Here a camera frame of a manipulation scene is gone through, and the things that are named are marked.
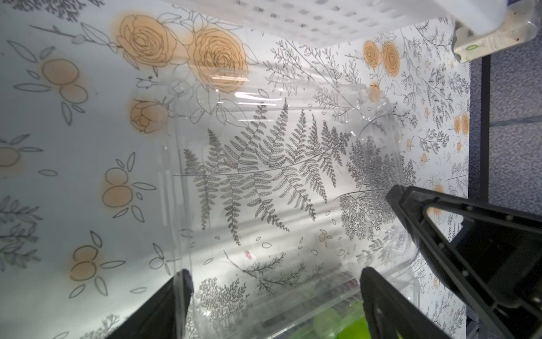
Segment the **transparent plastic bin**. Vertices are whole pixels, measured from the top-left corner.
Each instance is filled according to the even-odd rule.
[[[195,290],[186,337],[289,338],[305,328],[335,338],[357,320],[346,310],[360,302],[367,266],[417,305],[418,249],[385,201],[404,179],[383,93],[219,73],[173,82],[186,96],[171,103],[180,118],[163,156],[180,173],[166,181],[175,269],[189,269]],[[344,109],[307,104],[319,95]],[[195,116],[203,105],[211,113]],[[331,309],[340,325],[314,327]]]

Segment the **green object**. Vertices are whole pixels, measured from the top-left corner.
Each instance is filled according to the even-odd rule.
[[[314,338],[314,332],[310,326],[305,326],[303,328],[300,328],[296,332],[294,332],[292,335],[288,337],[288,339],[312,339]]]
[[[343,318],[334,309],[327,309],[314,318],[312,328],[320,339],[335,339]]]
[[[371,339],[365,317],[342,330],[337,339]]]

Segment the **floral wallpaper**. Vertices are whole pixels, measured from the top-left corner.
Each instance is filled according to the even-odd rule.
[[[180,267],[206,337],[203,309],[228,328],[336,267],[406,260],[393,184],[467,196],[449,17],[312,48],[162,2],[0,9],[6,337],[105,338]],[[421,256],[412,271],[422,312],[464,338],[465,306]]]

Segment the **fern frond drawing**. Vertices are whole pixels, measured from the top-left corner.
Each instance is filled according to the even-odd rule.
[[[283,229],[286,232],[290,230],[284,226],[282,221],[280,221],[279,216],[275,213],[275,208],[273,208],[273,199],[262,199],[272,194],[271,190],[272,176],[266,172],[256,172],[251,174],[248,178],[248,183],[242,187],[242,191],[251,190],[247,195],[243,196],[245,199],[255,198],[247,206],[257,207],[256,214],[254,218],[257,218],[261,215],[261,220],[263,221],[267,218],[267,223],[275,225],[276,227]]]
[[[234,169],[238,172],[247,172],[258,170],[258,144],[262,141],[262,136],[267,125],[264,123],[267,120],[265,113],[267,109],[263,105],[259,105],[256,109],[256,113],[249,126],[245,131],[241,131],[240,136],[236,136],[235,140],[231,140],[231,145],[240,152],[237,154],[229,145],[225,145],[226,156],[230,163],[235,163]]]
[[[288,129],[288,107],[285,100],[271,125],[265,104],[259,104],[253,121],[226,143],[209,129],[209,147],[203,160],[191,150],[184,150],[183,176],[193,177],[201,205],[202,229],[209,223],[218,200],[223,206],[221,215],[238,245],[241,240],[237,224],[245,212],[243,206],[252,208],[254,218],[286,232],[289,228],[277,212],[278,203],[304,210],[313,221],[316,219],[311,190],[327,202],[321,174],[336,186],[334,167],[343,165],[341,156],[346,155],[351,135],[338,133],[326,122],[319,130],[314,115],[307,126],[303,110],[293,130]]]
[[[312,126],[310,127],[310,133],[307,140],[307,151],[305,155],[309,158],[303,162],[299,171],[301,176],[305,178],[305,184],[308,184],[319,196],[327,202],[326,189],[322,178],[320,177],[320,165],[317,157],[323,156],[320,151],[320,142],[318,141],[318,126],[316,125],[316,119],[314,114],[312,115]]]
[[[290,164],[296,164],[303,159],[303,154],[305,153],[306,145],[305,140],[307,139],[307,117],[305,112],[301,110],[301,115],[299,115],[299,121],[296,124],[296,128],[292,132],[292,136],[288,138],[291,143],[286,145],[286,161]]]
[[[243,176],[239,174],[231,174],[226,176],[221,185],[224,185],[220,189],[224,194],[220,197],[225,199],[224,201],[224,210],[226,211],[226,218],[228,222],[228,228],[230,229],[231,235],[233,236],[235,243],[239,246],[241,242],[239,241],[239,235],[237,234],[237,218],[241,210],[241,194],[243,194],[242,187]]]
[[[346,234],[352,240],[369,238],[380,230],[380,226],[395,218],[385,201],[388,190],[398,182],[393,155],[383,155],[375,140],[367,137],[366,143],[356,140],[352,144],[348,172],[362,190],[343,194],[340,197],[341,220]]]
[[[280,167],[286,162],[284,152],[284,137],[288,123],[288,101],[284,100],[284,106],[276,123],[271,127],[270,136],[260,144],[260,159],[269,169]]]

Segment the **white perforated basket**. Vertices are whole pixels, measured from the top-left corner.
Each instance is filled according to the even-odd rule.
[[[506,0],[167,1],[311,47],[331,46],[448,13],[484,34],[502,23],[506,9]]]

